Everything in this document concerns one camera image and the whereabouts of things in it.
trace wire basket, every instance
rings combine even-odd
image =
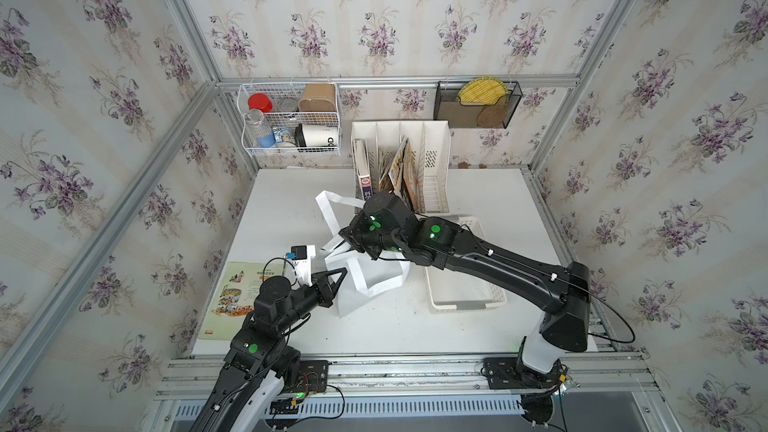
[[[312,156],[338,156],[340,155],[340,142],[336,141],[336,145],[332,147],[251,147],[246,140],[246,127],[245,127],[245,114],[248,113],[247,103],[248,97],[255,93],[263,93],[270,98],[274,107],[280,103],[283,99],[295,99],[297,102],[301,99],[304,93],[304,87],[310,82],[260,82],[260,83],[244,83],[240,85],[240,89],[237,91],[237,109],[240,111],[240,118],[243,120],[243,133],[240,137],[240,141],[248,154],[251,156],[298,156],[298,155],[312,155]],[[308,126],[334,126],[339,130],[341,136],[341,125],[339,122],[339,104],[341,99],[339,97],[339,87],[336,84],[333,85],[335,94],[334,108],[335,112],[269,112],[264,114],[267,120],[270,121],[272,127],[287,127],[289,129],[295,129],[299,124],[306,124]]]

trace plastic bottle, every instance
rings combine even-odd
[[[245,127],[249,130],[251,139],[256,139],[259,147],[268,149],[274,147],[275,136],[270,122],[264,117],[264,113],[258,109],[245,114]]]

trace white table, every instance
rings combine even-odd
[[[315,196],[322,190],[353,197],[351,169],[263,169],[246,204],[227,261],[265,262],[291,245],[320,246],[330,239]],[[451,169],[451,214],[480,219],[486,240],[534,260],[557,264],[558,257],[519,169]],[[333,205],[341,224],[351,207]],[[318,258],[313,270],[325,270]],[[414,266],[406,283],[344,318],[336,306],[316,308],[312,319],[291,335],[303,354],[450,354],[516,352],[540,311],[507,293],[504,306],[476,312],[434,314],[428,308],[423,268]],[[197,340],[197,356],[223,355],[229,341]]]

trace floral wallpaper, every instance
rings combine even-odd
[[[768,430],[767,30],[766,0],[638,0],[539,175],[685,430]]]
[[[536,74],[578,71],[614,0],[188,0],[222,73],[238,77]],[[526,90],[503,131],[454,130],[454,166],[527,164],[564,90]],[[351,120],[432,118],[434,90],[344,91]],[[265,167],[342,167],[341,157],[260,157]]]
[[[0,0],[0,19],[2,355],[202,79],[163,0]],[[0,428],[137,430],[159,367],[187,352],[249,187],[207,111]]]

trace cable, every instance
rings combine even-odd
[[[334,416],[334,417],[322,417],[322,416],[319,416],[319,415],[313,415],[312,417],[304,417],[304,418],[302,418],[302,419],[298,419],[296,422],[294,422],[293,424],[291,424],[291,425],[290,425],[291,427],[293,427],[294,425],[298,424],[299,422],[302,422],[302,421],[304,421],[304,420],[308,420],[308,419],[324,419],[324,420],[333,420],[333,419],[338,419],[338,418],[340,418],[342,415],[344,415],[344,409],[346,409],[346,399],[344,398],[344,393],[343,393],[343,392],[341,392],[341,389],[339,389],[339,388],[338,388],[337,386],[335,386],[335,385],[326,384],[326,386],[327,386],[327,387],[333,387],[333,388],[335,388],[335,389],[336,389],[336,390],[339,392],[339,394],[341,394],[341,401],[342,401],[342,403],[341,403],[341,412],[339,412],[339,415],[337,415],[337,416]]]
[[[478,240],[478,238],[477,238],[477,236],[475,235],[475,233],[474,233],[474,232],[472,232],[471,230],[469,230],[469,226],[467,226],[466,224],[462,224],[461,226],[462,226],[462,227],[464,227],[464,228],[466,228],[466,229],[467,229],[467,231],[468,231],[470,234],[472,234],[472,238],[474,238],[474,239],[475,239],[475,244],[477,244],[477,245],[478,245],[480,248],[482,248],[482,249],[483,249],[483,250],[485,250],[486,252],[490,252],[490,249],[488,249],[488,248],[484,247],[484,246],[483,246],[483,244],[481,244],[481,243],[480,243],[480,241]],[[522,270],[520,270],[520,269],[518,269],[518,268],[513,268],[513,269],[514,269],[516,272],[519,272],[519,273],[521,273],[521,274],[523,274],[523,275],[527,275],[527,276],[529,276],[529,277],[532,277],[532,278],[535,278],[535,279],[537,279],[537,280],[542,280],[542,279],[540,279],[540,278],[537,278],[537,277],[533,276],[532,274],[529,274],[529,273],[527,273],[527,272],[525,272],[525,271],[522,271]],[[600,337],[600,338],[602,338],[602,339],[605,339],[606,341],[615,342],[615,343],[617,343],[617,344],[631,344],[631,343],[633,343],[633,342],[634,342],[634,340],[637,338],[637,335],[635,335],[635,333],[634,333],[634,329],[632,329],[632,326],[631,326],[631,325],[629,325],[629,322],[627,322],[627,319],[625,319],[623,315],[621,315],[621,314],[620,314],[620,313],[619,313],[619,312],[618,312],[618,311],[617,311],[615,308],[611,307],[611,306],[610,306],[610,305],[609,305],[609,304],[608,304],[606,301],[604,301],[602,298],[600,298],[600,297],[598,297],[597,295],[593,294],[593,293],[592,293],[592,291],[590,291],[590,290],[588,290],[588,289],[586,289],[586,288],[580,287],[580,286],[578,286],[578,285],[576,285],[576,284],[572,284],[572,283],[570,283],[569,281],[567,281],[567,280],[564,280],[564,279],[562,279],[562,278],[560,278],[560,277],[555,277],[555,280],[559,280],[560,282],[562,282],[562,283],[564,283],[564,284],[566,284],[566,285],[568,285],[568,286],[571,286],[571,287],[575,287],[575,288],[577,288],[577,289],[581,290],[582,292],[586,292],[586,293],[590,294],[592,297],[594,297],[594,298],[596,298],[597,300],[599,300],[600,302],[602,302],[602,304],[603,304],[603,305],[605,305],[606,307],[608,307],[608,308],[609,308],[609,309],[610,309],[610,310],[611,310],[611,311],[612,311],[614,314],[616,314],[616,315],[619,317],[619,319],[621,319],[621,321],[622,321],[622,322],[624,322],[624,325],[626,325],[626,326],[627,326],[627,328],[629,329],[629,332],[632,334],[632,339],[631,339],[631,340],[629,340],[629,341],[620,341],[620,340],[618,340],[618,339],[615,339],[615,338],[611,338],[611,337],[609,337],[609,336],[607,336],[607,335],[602,335],[602,334],[594,334],[594,333],[592,333],[592,332],[588,332],[588,335],[591,335],[592,337]]]
[[[292,328],[291,330],[289,330],[289,331],[285,332],[285,333],[283,334],[283,337],[285,337],[286,335],[291,335],[291,332],[295,332],[295,331],[299,330],[299,329],[301,328],[301,326],[302,326],[302,325],[306,324],[306,322],[310,320],[310,317],[312,317],[312,313],[311,313],[311,312],[310,312],[310,313],[308,313],[308,314],[307,314],[307,315],[306,315],[306,316],[303,318],[303,319],[304,319],[304,322],[302,322],[301,324],[298,324],[297,326],[295,326],[295,327],[294,327],[294,328]]]
[[[568,424],[565,423],[565,412],[563,412],[563,391],[562,390],[558,393],[558,398],[560,399],[560,417],[563,418],[563,427],[565,427],[565,430],[563,430],[563,432],[568,432]]]
[[[274,257],[274,258],[271,258],[269,261],[267,261],[267,263],[266,263],[266,264],[264,264],[264,268],[263,268],[263,269],[261,269],[261,281],[262,281],[262,282],[264,282],[264,274],[266,273],[266,266],[267,266],[267,265],[269,265],[269,264],[271,264],[271,263],[272,263],[272,261],[274,261],[274,260],[281,260],[281,261],[284,261],[284,263],[286,263],[286,264],[288,264],[288,265],[290,265],[290,266],[291,266],[291,268],[293,269],[293,274],[294,274],[294,275],[296,274],[296,266],[295,266],[295,265],[293,265],[293,263],[292,263],[290,260],[288,260],[288,259],[287,259],[287,258],[285,258],[285,257]],[[285,273],[286,273],[286,272],[283,270],[283,273],[282,273],[281,275],[283,275],[283,277],[285,277]]]

